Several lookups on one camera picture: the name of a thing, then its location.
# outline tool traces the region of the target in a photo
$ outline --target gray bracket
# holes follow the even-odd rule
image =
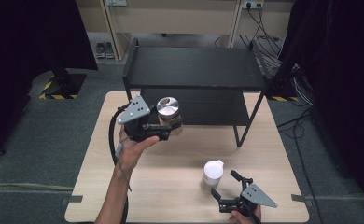
[[[124,111],[123,115],[121,115],[121,118],[118,119],[118,124],[123,124],[134,119],[139,119],[148,114],[150,114],[150,109],[147,106],[147,103],[145,103],[141,95],[137,95],[130,102],[129,107],[127,107],[126,111]]]
[[[241,194],[252,203],[266,205],[269,207],[277,207],[277,204],[255,183],[246,187]]]

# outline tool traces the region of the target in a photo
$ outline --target yellow and black tape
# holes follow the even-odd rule
[[[55,81],[55,77],[52,76],[48,83],[46,83],[45,88],[42,90],[42,93],[40,94],[40,99],[51,99],[51,100],[65,100],[65,99],[76,99],[77,94],[48,94],[47,91],[53,87],[56,86],[56,88],[60,88],[57,81]]]
[[[266,96],[268,100],[274,100],[274,101],[295,101],[298,102],[297,96]]]

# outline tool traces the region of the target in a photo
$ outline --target wooden table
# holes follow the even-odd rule
[[[244,93],[244,97],[251,111],[259,94]],[[108,125],[117,107],[126,103],[125,92],[110,92],[105,98],[72,193],[72,198],[83,197],[79,203],[68,204],[65,219],[69,222],[94,221],[101,209],[114,167]],[[115,130],[118,140],[119,126]],[[278,204],[277,208],[262,206],[263,222],[308,220],[305,203],[292,201],[291,195],[301,195],[301,191],[272,112],[262,102],[240,148],[235,145],[232,127],[185,125],[181,135],[146,150],[133,172],[127,221],[227,223],[230,214],[219,213],[217,201],[202,186],[203,167],[214,160],[224,162],[224,175],[217,186],[222,198],[233,199],[241,193],[241,183],[230,175],[235,170],[253,178]]]

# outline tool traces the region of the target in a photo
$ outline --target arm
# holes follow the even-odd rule
[[[120,128],[120,139],[126,139],[127,134],[124,132],[124,128]],[[141,154],[148,147],[153,146],[159,141],[157,136],[147,138],[145,141],[135,143],[130,139],[126,139],[122,142],[123,149],[119,155],[121,168],[130,180],[133,168],[138,163]],[[105,196],[103,206],[101,208],[95,223],[120,223],[124,204],[127,198],[128,183],[117,164],[113,170],[113,175],[109,183],[109,187]]]

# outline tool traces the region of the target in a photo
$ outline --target shoe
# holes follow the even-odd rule
[[[95,53],[97,55],[97,58],[104,58],[105,57],[105,44],[98,43],[97,47],[95,47]]]
[[[112,45],[109,42],[106,42],[105,52],[106,52],[106,58],[108,58],[108,59],[115,58],[115,56],[113,54]]]

